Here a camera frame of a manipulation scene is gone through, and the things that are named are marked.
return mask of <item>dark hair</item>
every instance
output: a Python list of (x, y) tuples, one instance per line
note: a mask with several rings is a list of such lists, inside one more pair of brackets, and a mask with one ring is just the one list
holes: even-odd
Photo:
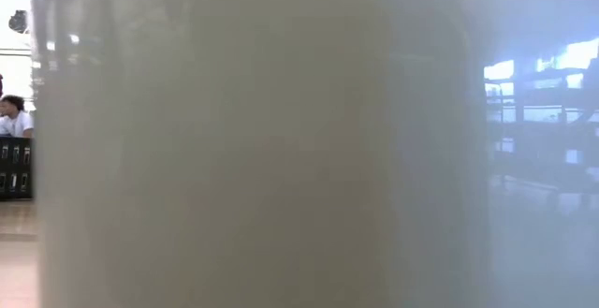
[(0, 101), (10, 103), (11, 105), (17, 107), (18, 111), (25, 110), (25, 100), (23, 100), (20, 96), (5, 95)]

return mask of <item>bright light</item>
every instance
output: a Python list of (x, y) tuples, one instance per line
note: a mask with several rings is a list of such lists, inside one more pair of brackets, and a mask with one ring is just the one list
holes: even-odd
[(71, 38), (71, 42), (73, 43), (73, 45), (79, 45), (79, 36), (70, 35), (69, 37)]
[(580, 89), (582, 88), (583, 78), (584, 74), (572, 74), (565, 77), (565, 80), (568, 83), (568, 88)]
[(597, 57), (599, 38), (591, 41), (578, 42), (566, 47), (565, 52), (557, 58), (557, 69), (582, 68), (587, 69), (591, 60)]
[(548, 68), (554, 68), (555, 67), (555, 57), (551, 57), (548, 60), (545, 59), (537, 59), (536, 60), (536, 71), (537, 72), (542, 72), (545, 69)]
[(485, 79), (502, 80), (514, 76), (514, 60), (503, 61), (493, 66), (485, 67)]
[(512, 96), (514, 94), (514, 82), (506, 82), (500, 84), (504, 96)]

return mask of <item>wooden floor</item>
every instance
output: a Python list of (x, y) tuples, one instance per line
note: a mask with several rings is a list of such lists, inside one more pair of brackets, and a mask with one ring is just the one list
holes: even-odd
[(35, 209), (0, 203), (0, 308), (37, 307)]

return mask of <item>black crate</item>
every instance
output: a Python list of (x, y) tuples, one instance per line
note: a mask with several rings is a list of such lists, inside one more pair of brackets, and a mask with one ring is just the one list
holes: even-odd
[(0, 138), (0, 201), (33, 199), (30, 139)]

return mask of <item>man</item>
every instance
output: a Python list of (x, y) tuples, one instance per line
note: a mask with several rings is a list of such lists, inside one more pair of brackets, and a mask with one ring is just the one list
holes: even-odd
[(5, 115), (0, 125), (10, 136), (32, 138), (34, 136), (34, 121), (31, 115), (25, 112), (25, 102), (22, 97), (5, 95), (0, 99), (0, 110)]
[(4, 107), (0, 103), (0, 137), (11, 137), (10, 132), (10, 119), (4, 113)]

